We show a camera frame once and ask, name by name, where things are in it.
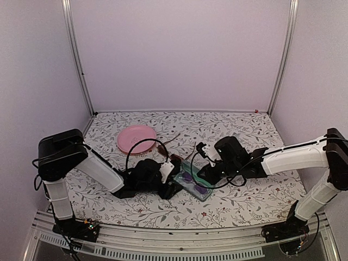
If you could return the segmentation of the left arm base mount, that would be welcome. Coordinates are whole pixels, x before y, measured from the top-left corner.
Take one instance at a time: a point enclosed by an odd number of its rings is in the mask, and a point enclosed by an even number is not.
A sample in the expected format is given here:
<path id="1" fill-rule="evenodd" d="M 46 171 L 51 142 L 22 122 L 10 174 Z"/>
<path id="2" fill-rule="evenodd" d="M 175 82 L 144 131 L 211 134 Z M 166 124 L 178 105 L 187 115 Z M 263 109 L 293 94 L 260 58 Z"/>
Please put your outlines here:
<path id="1" fill-rule="evenodd" d="M 95 243 L 100 232 L 100 222 L 93 219 L 78 220 L 75 215 L 66 220 L 59 220 L 54 215 L 52 231 L 65 237 Z"/>

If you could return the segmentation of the clear purple glasses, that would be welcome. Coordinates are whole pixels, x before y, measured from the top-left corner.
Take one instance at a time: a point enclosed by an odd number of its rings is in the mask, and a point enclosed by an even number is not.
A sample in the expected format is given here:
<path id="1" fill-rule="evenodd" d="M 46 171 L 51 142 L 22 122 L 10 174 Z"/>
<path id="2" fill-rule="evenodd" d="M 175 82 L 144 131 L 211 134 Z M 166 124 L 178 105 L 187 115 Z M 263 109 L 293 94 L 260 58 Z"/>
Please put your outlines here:
<path id="1" fill-rule="evenodd" d="M 191 175 L 189 173 L 187 173 L 186 171 L 184 171 L 181 174 L 180 180 L 182 181 L 183 185 L 186 188 L 189 188 L 191 191 L 197 192 L 199 194 L 206 194 L 208 192 L 208 189 L 203 188 L 199 185 L 197 185 L 193 178 L 191 177 Z"/>

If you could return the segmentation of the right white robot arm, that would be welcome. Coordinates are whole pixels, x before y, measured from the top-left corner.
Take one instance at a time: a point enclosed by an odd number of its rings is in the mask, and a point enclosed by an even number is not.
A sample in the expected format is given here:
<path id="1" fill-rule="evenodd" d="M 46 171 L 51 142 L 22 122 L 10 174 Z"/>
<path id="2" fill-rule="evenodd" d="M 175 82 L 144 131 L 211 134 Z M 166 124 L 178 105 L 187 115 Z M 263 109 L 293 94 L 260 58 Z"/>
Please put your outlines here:
<path id="1" fill-rule="evenodd" d="M 231 182 L 236 176 L 247 180 L 284 171 L 324 168 L 326 171 L 321 180 L 291 206 L 287 220 L 281 226 L 285 237 L 293 237 L 301 230 L 302 223 L 338 193 L 347 190 L 347 140 L 335 128 L 301 144 L 263 147 L 251 153 L 234 136 L 226 136 L 213 146 L 201 142 L 196 150 L 209 161 L 197 175 L 211 185 L 223 178 Z"/>

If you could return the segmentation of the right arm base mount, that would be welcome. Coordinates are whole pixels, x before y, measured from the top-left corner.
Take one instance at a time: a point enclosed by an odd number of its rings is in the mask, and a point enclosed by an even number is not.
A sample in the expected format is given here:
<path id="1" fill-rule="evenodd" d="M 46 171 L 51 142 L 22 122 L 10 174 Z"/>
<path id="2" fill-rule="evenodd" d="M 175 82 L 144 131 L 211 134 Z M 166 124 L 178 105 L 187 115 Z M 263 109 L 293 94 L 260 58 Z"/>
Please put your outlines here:
<path id="1" fill-rule="evenodd" d="M 312 241 L 308 243 L 307 238 L 309 237 L 309 227 L 307 221 L 302 221 L 295 217 L 295 208 L 298 202 L 299 201 L 296 201 L 291 205 L 285 221 L 265 225 L 261 230 L 261 236 L 265 238 L 267 243 L 304 235 L 303 239 L 296 239 L 279 244 L 280 250 L 287 256 L 297 256 L 298 254 L 308 250 L 314 244 L 319 234 L 320 219 L 317 212 L 315 212 L 314 214 L 317 219 L 316 232 Z"/>

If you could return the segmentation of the grey case green lining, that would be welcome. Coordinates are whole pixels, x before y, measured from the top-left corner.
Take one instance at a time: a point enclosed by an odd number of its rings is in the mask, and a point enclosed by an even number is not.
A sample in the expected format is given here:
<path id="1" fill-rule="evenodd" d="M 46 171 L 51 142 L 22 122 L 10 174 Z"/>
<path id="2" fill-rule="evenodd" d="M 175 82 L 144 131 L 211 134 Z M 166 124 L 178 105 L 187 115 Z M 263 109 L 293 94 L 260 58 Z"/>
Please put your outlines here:
<path id="1" fill-rule="evenodd" d="M 186 188 L 182 181 L 180 180 L 181 174 L 186 171 L 187 173 L 189 173 L 191 175 L 191 177 L 193 178 L 194 182 L 203 187 L 208 189 L 208 192 L 206 194 L 199 194 L 197 192 L 191 191 L 189 188 Z M 183 189 L 188 192 L 190 195 L 192 195 L 193 197 L 195 197 L 196 199 L 198 199 L 201 202 L 206 201 L 210 195 L 212 194 L 212 185 L 210 185 L 208 182 L 206 182 L 204 179 L 200 179 L 197 176 L 197 173 L 199 172 L 199 169 L 196 166 L 192 166 L 191 169 L 191 164 L 189 161 L 184 160 L 181 162 L 181 169 L 180 172 L 174 177 L 174 181 L 177 182 L 178 184 L 183 186 Z"/>

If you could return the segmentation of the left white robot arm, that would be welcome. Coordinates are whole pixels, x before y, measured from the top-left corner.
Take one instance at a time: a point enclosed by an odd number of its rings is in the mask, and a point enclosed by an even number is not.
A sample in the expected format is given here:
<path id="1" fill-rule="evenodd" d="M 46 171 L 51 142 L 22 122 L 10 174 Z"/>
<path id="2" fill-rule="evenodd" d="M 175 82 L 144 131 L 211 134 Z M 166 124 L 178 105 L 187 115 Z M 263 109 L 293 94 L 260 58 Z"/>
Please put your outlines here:
<path id="1" fill-rule="evenodd" d="M 174 181 L 179 163 L 165 156 L 163 163 L 152 159 L 139 161 L 135 167 L 123 171 L 113 167 L 106 159 L 84 142 L 79 129 L 71 129 L 45 137 L 38 144 L 38 158 L 32 161 L 43 181 L 60 228 L 69 236 L 81 230 L 64 181 L 76 169 L 104 186 L 117 198 L 132 198 L 141 192 L 155 192 L 169 200 L 183 187 Z"/>

